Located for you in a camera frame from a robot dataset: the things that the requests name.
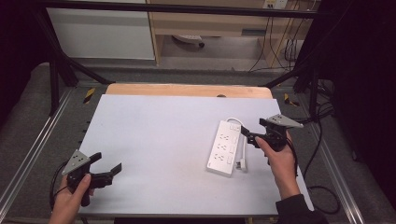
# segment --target power outlet socket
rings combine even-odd
[[[285,9],[288,0],[265,0],[264,8]]]
[[[231,176],[240,133],[240,124],[220,121],[206,166],[208,171],[227,177]]]

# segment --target black cable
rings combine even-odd
[[[280,60],[279,60],[279,58],[277,57],[277,55],[276,55],[276,53],[275,53],[275,51],[274,51],[274,49],[273,49],[273,47],[272,47],[272,43],[271,43],[272,37],[271,37],[271,35],[272,35],[272,28],[273,28],[273,26],[274,26],[274,17],[271,17],[271,18],[272,18],[272,19],[271,19],[271,29],[270,29],[270,49],[271,49],[271,51],[273,52],[273,54],[274,54],[274,56],[275,56],[277,62],[279,63],[279,65],[280,65],[283,69],[287,70],[285,67],[282,66],[282,63],[280,63]]]
[[[303,179],[306,178],[306,173],[308,172],[309,166],[312,164],[312,161],[315,158],[316,154],[318,153],[318,150],[319,150],[319,147],[320,147],[320,143],[321,143],[322,135],[323,135],[323,129],[322,129],[322,125],[321,125],[321,122],[320,122],[320,120],[322,119],[321,116],[323,116],[323,115],[327,116],[327,115],[332,113],[332,106],[329,106],[329,107],[325,108],[325,110],[328,110],[326,113],[323,113],[323,112],[322,112],[322,114],[320,113],[322,107],[325,106],[325,105],[328,105],[328,104],[330,104],[330,102],[324,103],[318,108],[318,113],[317,113],[317,115],[318,115],[318,126],[319,126],[318,144],[317,144],[317,146],[316,146],[311,158],[309,159],[308,164],[305,167],[305,170],[304,170],[304,173],[303,173]],[[333,211],[324,210],[324,209],[320,208],[319,206],[317,206],[317,205],[315,205],[313,203],[314,207],[317,210],[319,210],[322,213],[329,214],[329,215],[334,215],[334,214],[336,214],[336,213],[338,213],[340,211],[340,208],[341,208],[340,200],[338,199],[337,195],[334,192],[332,192],[332,190],[330,190],[330,189],[328,189],[326,187],[323,187],[323,186],[312,186],[312,187],[307,187],[307,188],[311,189],[311,190],[312,189],[325,189],[328,192],[330,192],[330,194],[334,197],[334,199],[336,201],[337,205],[336,205],[336,208]]]
[[[260,71],[260,70],[271,70],[271,69],[279,69],[279,68],[285,69],[284,67],[266,67],[266,68],[258,68],[258,69],[256,69],[256,70],[250,71],[250,73],[252,73],[252,72],[257,72],[257,71]]]
[[[309,190],[311,190],[311,191],[313,189],[324,189],[324,190],[328,191],[335,199],[335,202],[336,202],[337,205],[336,205],[336,207],[335,207],[335,209],[333,211],[324,210],[324,209],[320,208],[319,206],[315,205],[314,203],[312,203],[317,210],[319,210],[322,213],[328,214],[328,215],[334,215],[334,214],[337,214],[340,211],[340,209],[341,209],[340,200],[338,199],[337,195],[334,192],[332,192],[331,189],[328,189],[326,187],[319,186],[319,185],[315,185],[315,186],[311,186],[311,187],[307,187],[307,188]]]
[[[294,5],[293,10],[295,10],[295,9],[297,8],[297,6],[298,6],[298,8],[300,8],[300,0],[297,0],[296,4]],[[290,40],[291,40],[290,48],[291,48],[291,54],[292,54],[292,46],[294,45],[294,39],[295,39],[295,36],[297,36],[297,33],[298,33],[299,29],[300,29],[300,26],[301,26],[301,24],[297,27],[297,30],[296,30],[296,32],[294,33],[294,37],[293,37],[292,39],[288,39],[288,42],[287,42],[286,48],[285,48],[284,57],[285,57],[285,60],[289,61],[289,68],[290,68],[290,70],[291,70],[291,63],[290,63],[290,60],[288,60],[288,57],[287,57],[287,51],[288,51],[288,48],[289,48],[289,42],[290,42]]]
[[[296,149],[294,148],[294,144],[290,141],[289,138],[286,138],[286,140],[288,141],[287,144],[290,147],[291,152],[293,153],[293,157],[294,157],[294,172],[295,172],[295,175],[297,176],[298,159],[297,159]]]
[[[321,106],[319,107],[319,109],[318,109],[318,116],[319,116],[319,114],[320,114],[320,109],[321,109],[324,105],[326,105],[326,104],[323,104],[323,105],[321,105]],[[315,150],[314,150],[314,152],[313,152],[311,158],[309,159],[308,164],[305,166],[305,170],[304,170],[304,173],[303,173],[303,178],[304,178],[304,179],[306,178],[306,173],[308,172],[309,166],[311,165],[312,161],[314,160],[315,156],[316,156],[317,153],[318,153],[318,150],[319,150],[319,147],[320,147],[320,143],[321,143],[321,140],[322,140],[323,130],[322,130],[322,126],[321,126],[320,119],[318,119],[318,126],[319,126],[318,144],[317,144],[317,146],[315,147]]]
[[[85,218],[85,217],[82,217],[82,218],[81,218],[81,221],[82,221],[82,223],[84,223],[84,224],[89,224],[89,223],[88,223],[88,219]]]
[[[318,115],[319,119],[323,119],[329,115],[331,115],[334,112],[332,105],[329,107],[326,107],[325,109],[323,109],[323,111]],[[293,120],[302,123],[302,124],[307,124],[309,122],[314,121],[312,118],[292,118]]]
[[[63,190],[63,189],[60,189],[60,190],[58,190],[58,191],[54,194],[54,193],[53,193],[53,190],[54,190],[54,188],[55,188],[55,182],[56,182],[56,179],[58,178],[59,173],[61,172],[62,168],[64,168],[64,167],[66,166],[67,162],[68,162],[68,161],[64,161],[64,162],[58,167],[58,169],[56,169],[55,174],[54,174],[54,176],[53,176],[53,178],[52,178],[52,180],[51,180],[51,183],[50,183],[50,187],[49,187],[49,207],[50,207],[50,210],[51,210],[51,211],[53,210],[53,205],[55,205],[55,197],[56,197],[56,195],[57,195],[61,190]]]
[[[334,32],[334,30],[337,28],[338,24],[340,24],[341,20],[345,17],[345,15],[347,14],[348,10],[350,9],[350,7],[352,6],[353,2],[355,0],[350,0],[348,3],[348,6],[346,7],[346,10],[343,12],[343,14],[341,15],[340,19],[338,19],[338,21],[335,23],[335,25],[332,27],[332,29],[330,29],[330,31],[323,36],[320,41],[316,44],[315,48],[312,49],[303,59],[301,59],[300,64],[303,64],[306,60],[308,60],[316,50],[318,50],[319,48],[321,48],[321,45],[325,42],[325,40],[327,38],[330,37],[330,35],[332,34],[332,32]]]
[[[293,37],[291,37],[291,39],[288,39],[288,42],[286,44],[286,49],[285,49],[285,53],[284,53],[284,57],[286,61],[289,61],[289,70],[291,71],[291,62],[295,62],[297,61],[297,39],[296,36],[301,28],[301,25],[303,24],[304,20],[301,20],[299,25],[297,26],[296,31],[294,32]]]
[[[268,29],[268,24],[269,24],[269,22],[270,22],[270,18],[268,17],[268,20],[267,20],[267,25],[265,26],[265,32],[267,31],[267,29]],[[262,43],[262,52],[260,53],[260,56],[259,56],[259,59],[254,63],[254,65],[248,70],[248,73],[250,73],[251,72],[251,70],[257,65],[257,63],[260,61],[260,59],[262,58],[262,53],[264,52],[264,47],[265,47],[265,37],[266,37],[266,35],[264,35],[264,40],[263,40],[263,43]]]

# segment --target black pole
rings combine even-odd
[[[333,14],[330,12],[296,11],[296,10],[248,8],[248,7],[205,7],[205,6],[185,6],[185,5],[165,5],[165,4],[109,3],[109,2],[60,1],[60,0],[36,0],[36,2],[41,7],[90,9],[90,10],[173,12],[173,13],[279,17],[279,18],[300,18],[300,19],[320,19],[320,18],[329,18],[333,16]]]
[[[319,117],[317,113],[317,99],[318,99],[318,69],[311,70],[311,92],[309,95],[309,115],[314,122],[317,122]]]
[[[88,77],[91,77],[93,79],[95,79],[96,81],[102,83],[102,84],[111,84],[111,83],[115,83],[115,81],[110,81],[104,77],[101,77],[99,75],[97,75],[96,73],[94,73],[93,71],[91,71],[90,69],[86,68],[84,65],[77,63],[76,61],[74,61],[73,59],[69,58],[66,54],[64,54],[64,58],[66,59],[66,61],[72,65],[73,67],[75,67],[77,70],[79,70],[80,72],[84,73],[85,75],[87,75]]]
[[[278,78],[268,82],[267,84],[260,85],[259,87],[266,87],[268,89],[271,89],[271,88],[279,85],[279,83],[282,83],[282,82],[288,80],[291,77],[299,76],[307,67],[308,66],[302,64],[302,65],[294,68],[292,71],[289,71],[287,74],[285,74],[285,75],[283,75],[281,77],[278,77]]]
[[[49,44],[49,54],[53,57],[55,62],[57,63],[56,68],[59,72],[60,76],[64,80],[66,86],[76,86],[78,84],[78,79],[74,73],[74,71],[70,68],[70,66],[63,59],[63,51],[62,47],[56,38],[56,34],[51,31],[49,25],[43,17],[43,12],[40,10],[41,8],[31,8],[30,13],[41,29],[41,32],[46,37],[46,41]]]

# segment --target sleeve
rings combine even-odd
[[[304,195],[298,194],[276,203],[279,213],[278,224],[324,224],[329,223],[319,211],[311,211],[306,205]]]

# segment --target switch on power strip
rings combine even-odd
[[[209,162],[206,166],[208,171],[227,177],[231,176],[240,133],[240,124],[220,121]]]

